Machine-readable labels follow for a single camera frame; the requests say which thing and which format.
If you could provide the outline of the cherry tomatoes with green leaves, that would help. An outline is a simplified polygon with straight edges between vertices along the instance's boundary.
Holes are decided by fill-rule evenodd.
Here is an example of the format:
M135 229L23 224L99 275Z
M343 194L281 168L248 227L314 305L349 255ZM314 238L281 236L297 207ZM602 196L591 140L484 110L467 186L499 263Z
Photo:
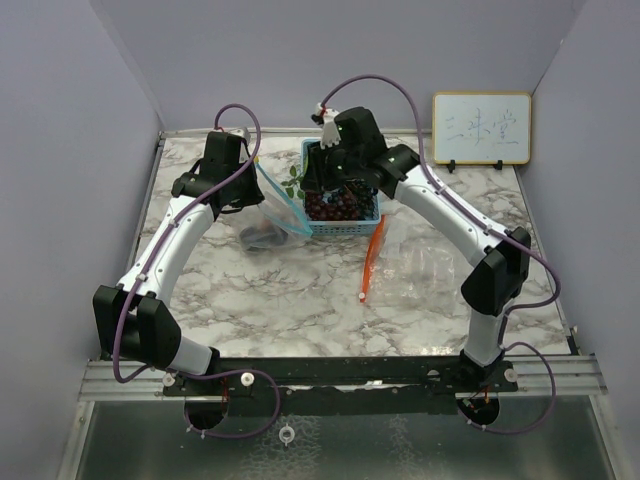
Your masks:
M304 178L305 170L303 167L292 166L289 169L289 179L281 182L286 195L291 200L304 200L305 192L301 188L301 182Z

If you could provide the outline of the clear bag blue zipper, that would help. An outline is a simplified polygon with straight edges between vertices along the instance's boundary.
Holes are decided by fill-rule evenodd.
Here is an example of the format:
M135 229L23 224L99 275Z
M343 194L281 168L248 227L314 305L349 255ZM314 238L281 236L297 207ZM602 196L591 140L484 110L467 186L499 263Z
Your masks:
M258 184L265 200L257 206L244 208L239 214L237 235L241 247L247 252L275 251L296 248L306 243L312 236L312 230L307 222L306 214L301 206L291 200L283 187L256 163ZM240 232L247 227L280 227L288 233L288 240L284 246L272 249L247 250L240 242Z

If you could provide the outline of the dark grape bunch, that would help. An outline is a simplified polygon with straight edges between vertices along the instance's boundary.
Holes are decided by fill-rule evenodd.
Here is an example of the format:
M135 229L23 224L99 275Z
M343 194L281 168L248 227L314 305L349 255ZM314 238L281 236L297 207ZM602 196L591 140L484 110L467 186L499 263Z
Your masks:
M373 218L378 191L363 181L349 181L333 191L306 192L304 208L313 221L360 221Z

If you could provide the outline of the dark purple plum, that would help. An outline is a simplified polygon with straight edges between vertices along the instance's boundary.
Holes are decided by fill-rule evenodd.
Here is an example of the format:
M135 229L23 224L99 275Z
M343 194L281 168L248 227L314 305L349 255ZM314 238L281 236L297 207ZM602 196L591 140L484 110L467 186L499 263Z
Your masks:
M280 227L247 227L240 232L239 239L247 250L272 249L284 246L288 233Z

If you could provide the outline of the blue plastic basket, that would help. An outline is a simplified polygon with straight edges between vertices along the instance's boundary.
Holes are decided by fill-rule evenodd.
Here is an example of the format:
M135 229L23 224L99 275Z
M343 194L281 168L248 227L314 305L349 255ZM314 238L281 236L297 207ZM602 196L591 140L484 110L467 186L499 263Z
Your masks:
M377 195L373 197L372 214L364 220L312 220L311 215L307 213L307 222L314 236L371 235L379 225L380 220L380 202Z

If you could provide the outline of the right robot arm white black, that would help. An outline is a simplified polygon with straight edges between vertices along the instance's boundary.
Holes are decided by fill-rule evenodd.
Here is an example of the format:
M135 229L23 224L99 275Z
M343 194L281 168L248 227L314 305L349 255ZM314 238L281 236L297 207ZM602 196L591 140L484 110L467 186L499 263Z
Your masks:
M493 365L504 355L503 316L529 274L529 232L507 230L484 218L435 175L426 174L416 151L404 144L388 146L370 110L317 106L312 119L322 132L306 150L303 191L324 193L363 181L419 214L471 265L461 286L471 316L459 378L467 389L483 390L494 381Z

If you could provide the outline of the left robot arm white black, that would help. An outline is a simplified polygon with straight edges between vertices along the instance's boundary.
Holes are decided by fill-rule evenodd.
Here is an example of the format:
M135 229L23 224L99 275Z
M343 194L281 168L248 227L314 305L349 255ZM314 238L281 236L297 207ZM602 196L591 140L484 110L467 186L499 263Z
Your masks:
M220 385L218 351L186 338L169 310L192 251L223 213L261 203L247 129L208 133L201 159L177 178L163 220L143 253L115 286L92 299L101 349L112 359L186 373L195 392Z

